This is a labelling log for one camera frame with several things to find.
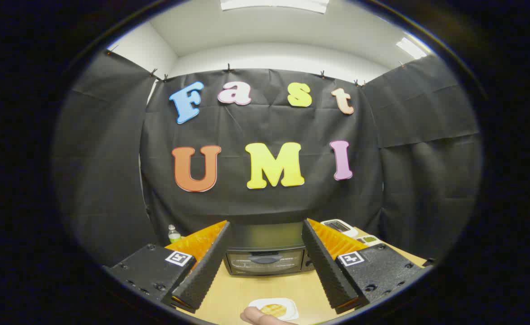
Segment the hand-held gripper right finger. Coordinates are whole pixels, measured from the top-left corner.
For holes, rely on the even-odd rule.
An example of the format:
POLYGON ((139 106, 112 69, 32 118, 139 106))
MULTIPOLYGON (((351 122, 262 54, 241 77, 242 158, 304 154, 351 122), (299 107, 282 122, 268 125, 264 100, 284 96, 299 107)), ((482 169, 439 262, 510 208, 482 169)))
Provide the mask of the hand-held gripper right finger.
POLYGON ((358 241, 312 219, 304 220, 302 239, 336 313, 377 304, 432 268, 382 241, 358 241))

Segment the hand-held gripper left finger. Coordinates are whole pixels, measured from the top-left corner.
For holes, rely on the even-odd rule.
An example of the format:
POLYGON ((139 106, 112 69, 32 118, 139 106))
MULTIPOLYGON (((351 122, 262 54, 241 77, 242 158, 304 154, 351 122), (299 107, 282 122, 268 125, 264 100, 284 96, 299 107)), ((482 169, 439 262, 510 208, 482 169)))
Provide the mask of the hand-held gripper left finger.
POLYGON ((168 246, 149 243, 106 271, 143 298, 195 313, 230 239, 231 223, 224 220, 168 246))

